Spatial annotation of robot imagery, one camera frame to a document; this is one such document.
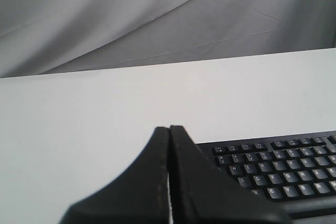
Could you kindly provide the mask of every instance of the gray cloth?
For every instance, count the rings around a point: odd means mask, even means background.
[[[76,1],[68,4],[78,5],[75,12],[71,8],[61,11],[68,18],[57,17],[57,12],[49,17],[49,23],[37,22],[36,30],[12,38],[16,43],[11,48],[0,37],[0,76],[238,57],[334,45],[336,0]],[[3,64],[8,58],[10,64]]]

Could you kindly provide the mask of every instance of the white desk surface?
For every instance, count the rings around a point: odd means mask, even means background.
[[[0,223],[57,223],[155,126],[195,142],[336,129],[336,49],[0,79]]]

